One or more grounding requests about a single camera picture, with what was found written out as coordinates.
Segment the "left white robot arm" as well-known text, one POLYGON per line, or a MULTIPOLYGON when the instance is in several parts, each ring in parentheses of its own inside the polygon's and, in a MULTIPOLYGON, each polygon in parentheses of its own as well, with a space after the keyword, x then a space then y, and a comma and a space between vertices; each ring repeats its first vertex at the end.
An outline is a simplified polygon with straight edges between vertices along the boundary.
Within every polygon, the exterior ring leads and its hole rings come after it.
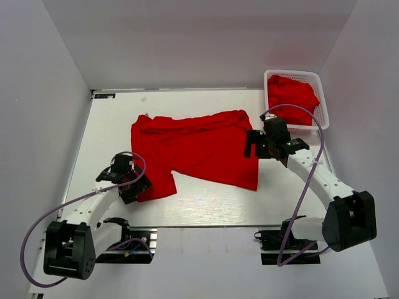
POLYGON ((132 241, 130 224, 122 217, 105 217, 115 201, 128 205, 152 188, 140 155, 117 153, 95 179, 93 194, 60 222, 46 230, 43 270, 47 275, 86 280, 96 259, 108 249, 124 249, 132 241))

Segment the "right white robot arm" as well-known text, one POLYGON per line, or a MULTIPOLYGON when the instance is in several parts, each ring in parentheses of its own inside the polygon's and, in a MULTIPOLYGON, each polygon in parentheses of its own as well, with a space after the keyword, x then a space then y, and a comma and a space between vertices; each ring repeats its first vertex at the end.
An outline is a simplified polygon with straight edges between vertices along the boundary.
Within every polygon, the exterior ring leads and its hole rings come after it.
POLYGON ((245 157, 281 162, 303 180, 326 210, 323 218, 296 215, 283 221, 280 234, 273 235, 271 242, 294 249, 303 241, 319 241, 340 252, 376 238, 373 196, 355 191, 320 164, 304 140, 291 138, 283 118, 264 119, 263 123, 262 130, 247 131, 245 157))

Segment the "red t shirt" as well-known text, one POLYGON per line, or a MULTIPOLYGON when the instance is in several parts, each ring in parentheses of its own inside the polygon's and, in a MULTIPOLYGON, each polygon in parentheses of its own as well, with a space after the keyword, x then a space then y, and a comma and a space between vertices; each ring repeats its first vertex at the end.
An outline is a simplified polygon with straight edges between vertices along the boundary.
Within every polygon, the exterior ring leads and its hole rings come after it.
POLYGON ((177 193, 173 172, 256 191, 259 162, 244 155, 246 133, 252 128, 244 110, 175 120, 140 115, 131 127, 133 152, 143 157, 152 187, 140 202, 177 193))

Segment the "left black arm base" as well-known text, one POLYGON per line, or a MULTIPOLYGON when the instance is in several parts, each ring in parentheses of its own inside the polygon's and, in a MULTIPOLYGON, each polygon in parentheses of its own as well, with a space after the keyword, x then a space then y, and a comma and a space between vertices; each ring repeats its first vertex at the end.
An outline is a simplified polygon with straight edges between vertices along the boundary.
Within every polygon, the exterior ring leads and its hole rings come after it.
POLYGON ((97 263, 149 264, 156 251, 157 229, 136 228, 126 219, 109 217, 94 230, 97 263))

